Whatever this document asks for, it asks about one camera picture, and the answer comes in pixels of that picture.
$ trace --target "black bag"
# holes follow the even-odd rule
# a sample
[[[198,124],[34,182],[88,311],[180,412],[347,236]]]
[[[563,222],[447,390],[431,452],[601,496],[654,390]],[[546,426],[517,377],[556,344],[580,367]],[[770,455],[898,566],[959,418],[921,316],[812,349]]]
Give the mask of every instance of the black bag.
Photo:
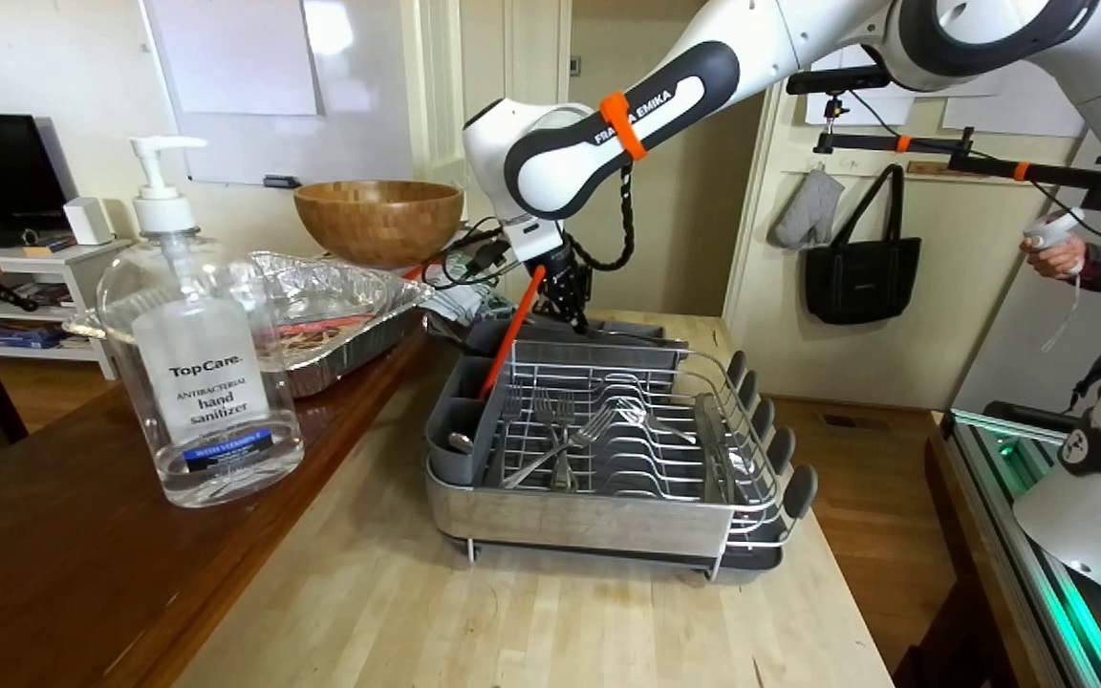
[[[893,181],[893,209],[882,240],[853,246],[853,231],[868,204]],[[806,251],[806,306],[820,321],[858,326],[858,321],[889,321],[898,316],[912,301],[912,286],[919,279],[921,240],[898,236],[903,231],[903,170],[893,164],[861,198],[853,218],[829,240],[829,247]]]

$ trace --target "wooden bowl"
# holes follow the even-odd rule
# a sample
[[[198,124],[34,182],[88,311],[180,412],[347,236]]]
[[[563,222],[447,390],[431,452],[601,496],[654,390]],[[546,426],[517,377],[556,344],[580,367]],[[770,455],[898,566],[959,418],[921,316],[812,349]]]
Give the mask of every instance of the wooden bowl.
[[[313,240],[366,266],[408,266],[435,257],[462,218],[462,192],[421,181],[311,182],[294,209]]]

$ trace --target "bottle label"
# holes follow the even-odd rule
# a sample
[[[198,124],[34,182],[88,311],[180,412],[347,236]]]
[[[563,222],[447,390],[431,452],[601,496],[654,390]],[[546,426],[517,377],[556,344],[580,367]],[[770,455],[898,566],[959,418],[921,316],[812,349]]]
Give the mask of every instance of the bottle label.
[[[166,301],[136,321],[162,422],[192,468],[269,443],[248,315],[234,297]]]

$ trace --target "dish rack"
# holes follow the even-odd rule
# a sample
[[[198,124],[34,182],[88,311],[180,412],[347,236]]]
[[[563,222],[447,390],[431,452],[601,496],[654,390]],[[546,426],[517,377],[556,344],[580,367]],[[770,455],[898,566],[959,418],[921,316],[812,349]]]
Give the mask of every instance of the dish rack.
[[[705,559],[710,576],[771,570],[814,500],[812,469],[771,469],[749,426],[756,396],[737,394],[745,371],[718,359],[522,340],[480,396],[485,367],[461,354],[430,418],[431,521],[471,559],[480,544],[529,544]]]

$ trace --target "pump bottle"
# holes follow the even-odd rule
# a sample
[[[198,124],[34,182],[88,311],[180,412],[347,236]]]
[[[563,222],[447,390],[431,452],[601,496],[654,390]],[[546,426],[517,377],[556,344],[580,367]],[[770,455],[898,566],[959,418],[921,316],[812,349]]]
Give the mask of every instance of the pump bottle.
[[[166,149],[198,139],[139,139],[146,189],[139,246],[105,271],[96,311],[132,394],[162,488],[180,510],[248,496],[303,461],[303,432],[276,315],[252,264],[198,240],[192,204],[166,182]]]

